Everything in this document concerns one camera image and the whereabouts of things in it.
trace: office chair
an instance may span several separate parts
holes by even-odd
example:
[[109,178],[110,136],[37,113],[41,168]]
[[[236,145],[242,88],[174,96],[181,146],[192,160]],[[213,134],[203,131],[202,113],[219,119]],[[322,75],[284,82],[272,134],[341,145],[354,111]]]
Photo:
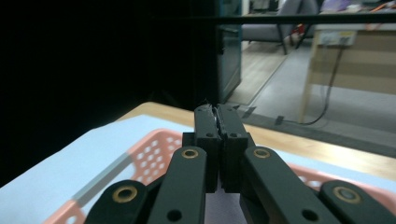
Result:
[[[300,9],[300,15],[318,15],[319,14],[319,5],[318,5],[318,0],[304,0],[301,5]],[[313,38],[314,37],[314,32],[315,32],[315,25],[313,24],[307,24],[304,27],[304,34],[298,41],[296,45],[296,49],[300,47],[300,45],[303,43],[303,41],[306,38]]]
[[[275,16],[297,15],[302,2],[302,0],[287,0]],[[291,34],[294,27],[295,24],[243,24],[242,40],[249,42],[279,42],[286,55],[288,51],[286,49],[285,38]]]

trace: cable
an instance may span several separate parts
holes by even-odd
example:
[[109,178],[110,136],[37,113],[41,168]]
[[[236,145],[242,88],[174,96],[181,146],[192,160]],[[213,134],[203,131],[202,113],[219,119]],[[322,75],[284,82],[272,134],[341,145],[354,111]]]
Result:
[[[321,58],[323,60],[323,62],[327,62],[328,61],[328,56],[329,56],[329,52],[328,52],[328,48],[329,48],[329,43],[330,43],[330,39],[324,39],[324,44],[323,44],[323,50],[322,50],[322,54],[321,54]],[[323,64],[323,66],[321,66],[321,74],[326,74],[326,71],[329,71],[329,64],[325,63]],[[325,76],[322,76],[320,83],[324,83],[324,78]],[[324,86],[320,87],[320,97],[322,99],[322,102],[325,102],[326,100],[326,93],[324,90]]]
[[334,68],[332,70],[332,76],[330,78],[329,87],[328,87],[327,93],[326,93],[325,105],[324,105],[324,108],[323,108],[321,114],[316,119],[314,119],[314,120],[312,120],[310,122],[306,122],[306,123],[299,123],[299,122],[296,122],[296,121],[293,121],[293,120],[284,120],[284,119],[278,117],[276,119],[276,124],[281,123],[283,121],[283,122],[296,123],[296,124],[299,124],[299,125],[307,126],[307,125],[312,125],[312,124],[318,122],[318,120],[320,120],[321,118],[323,118],[323,116],[326,114],[326,112],[327,112],[327,110],[329,108],[330,95],[331,95],[331,92],[332,92],[332,85],[333,85],[334,80],[335,80],[335,75],[337,74],[337,70],[338,70],[338,67],[339,67],[339,64],[340,64],[340,61],[341,61],[341,56],[342,56],[342,54],[344,52],[344,49],[346,48],[347,41],[348,41],[348,37],[341,37],[341,39],[340,39],[341,48],[338,51],[338,55],[337,55],[337,58],[335,60],[335,65],[334,65]]
[[[384,9],[384,8],[394,9],[394,8],[396,8],[396,4],[394,3],[394,1],[390,1],[390,2],[387,2],[387,3],[384,3],[384,4],[379,5],[378,7],[376,7],[376,8],[374,8],[374,9],[370,10],[370,12],[377,12],[377,11],[380,11],[380,10],[382,10],[382,9]],[[366,27],[366,30],[373,31],[373,30],[378,29],[382,24],[383,24],[383,23],[379,23],[379,24],[377,24],[377,25],[375,26],[375,28],[371,28],[371,27],[370,27],[370,23],[366,23],[366,24],[365,24],[365,27]]]

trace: desk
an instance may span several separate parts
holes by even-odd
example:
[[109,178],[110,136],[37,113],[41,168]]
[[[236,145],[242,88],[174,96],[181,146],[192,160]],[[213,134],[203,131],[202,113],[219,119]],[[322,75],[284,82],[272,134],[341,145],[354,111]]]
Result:
[[[98,198],[93,197],[90,200],[89,196],[81,197],[81,192],[91,189],[88,188],[92,187],[91,181],[98,176],[103,177],[102,171],[114,164],[113,162],[117,161],[120,155],[124,155],[126,149],[135,146],[137,141],[158,128],[191,132],[193,126],[194,115],[191,111],[155,103],[144,103],[134,108],[116,122],[83,134],[68,147],[2,187],[0,201],[6,203],[0,203],[0,223],[46,223],[43,220],[47,220],[58,208],[63,205],[68,208],[70,204],[76,205],[70,203],[70,199],[85,204],[82,211],[87,214]],[[395,191],[393,188],[396,183],[395,159],[250,125],[245,127],[256,144],[271,147],[279,153],[289,152],[290,155],[300,155],[349,168],[342,169],[342,172],[354,170],[370,174],[370,182],[373,185],[386,182],[388,189]],[[304,165],[312,165],[309,162],[316,161],[304,161]],[[120,172],[117,180],[130,178],[134,173],[132,166],[127,166],[125,171]],[[357,174],[357,172],[352,174],[353,179],[359,179],[359,176],[368,177],[368,175],[361,176],[361,173]],[[208,194],[206,209],[205,219],[219,219],[219,222],[206,223],[245,223],[236,221],[244,218],[235,194]]]
[[322,32],[356,32],[344,49],[334,87],[396,94],[396,24],[321,24],[316,26],[299,121],[304,122],[313,85],[329,84],[339,46],[321,44]]
[[[193,112],[156,103],[142,104],[122,116],[119,120],[138,115],[150,115],[191,127],[194,125]],[[324,161],[340,167],[396,181],[396,173],[394,172],[396,170],[396,159],[251,125],[245,125],[245,128],[258,145],[276,148],[313,160]]]

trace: glass partition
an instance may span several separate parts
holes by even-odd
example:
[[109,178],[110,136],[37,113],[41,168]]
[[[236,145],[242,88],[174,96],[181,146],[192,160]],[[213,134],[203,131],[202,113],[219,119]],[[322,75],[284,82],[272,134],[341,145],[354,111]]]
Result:
[[242,22],[242,82],[226,104],[246,124],[396,158],[393,1],[299,16],[286,31]]

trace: floor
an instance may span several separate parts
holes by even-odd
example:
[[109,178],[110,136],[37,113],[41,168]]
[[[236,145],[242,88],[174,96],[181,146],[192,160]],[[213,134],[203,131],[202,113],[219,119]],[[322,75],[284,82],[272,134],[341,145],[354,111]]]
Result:
[[[311,43],[310,40],[305,40],[288,55],[250,105],[227,104],[238,106],[239,111],[251,113],[255,118],[250,122],[257,124],[262,123],[261,119],[275,120],[278,116],[283,116],[284,120],[297,121]],[[305,121],[314,120],[320,115],[326,90],[327,87],[319,85],[313,88]],[[373,147],[383,147],[389,156],[395,157],[395,111],[394,95],[333,87],[325,116],[315,124],[301,129],[319,135],[336,134],[366,145],[372,143]]]

